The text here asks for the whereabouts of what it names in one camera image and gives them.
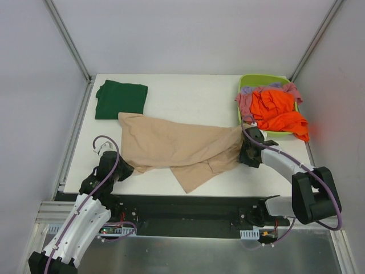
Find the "beige t shirt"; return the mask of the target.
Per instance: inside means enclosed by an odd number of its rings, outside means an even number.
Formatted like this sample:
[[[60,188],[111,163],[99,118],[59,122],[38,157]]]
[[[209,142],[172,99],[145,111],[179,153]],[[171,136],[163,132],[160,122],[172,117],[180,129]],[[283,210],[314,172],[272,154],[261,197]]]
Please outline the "beige t shirt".
[[[121,155],[144,174],[169,168],[186,193],[238,166],[241,127],[183,124],[142,114],[118,114]]]

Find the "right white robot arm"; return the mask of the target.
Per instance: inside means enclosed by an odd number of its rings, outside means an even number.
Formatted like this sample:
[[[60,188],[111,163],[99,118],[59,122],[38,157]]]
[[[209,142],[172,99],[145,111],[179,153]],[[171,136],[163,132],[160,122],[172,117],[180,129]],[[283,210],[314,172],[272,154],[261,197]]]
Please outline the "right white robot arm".
[[[270,225],[277,216],[292,217],[302,224],[317,223],[332,231],[342,228],[342,206],[331,171],[307,166],[284,151],[273,140],[265,140],[258,127],[242,130],[244,140],[238,162],[249,167],[265,165],[291,185],[291,196],[264,198],[257,220]]]

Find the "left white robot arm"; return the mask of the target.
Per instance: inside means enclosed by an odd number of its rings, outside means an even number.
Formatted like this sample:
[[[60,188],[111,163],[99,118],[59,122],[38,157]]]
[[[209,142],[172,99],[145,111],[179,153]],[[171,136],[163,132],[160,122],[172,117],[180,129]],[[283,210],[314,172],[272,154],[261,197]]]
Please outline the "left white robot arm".
[[[108,222],[122,223],[120,199],[112,194],[117,182],[130,177],[134,169],[116,151],[104,152],[91,174],[82,181],[75,204],[65,222],[44,247],[33,252],[31,273],[77,273],[86,250]]]

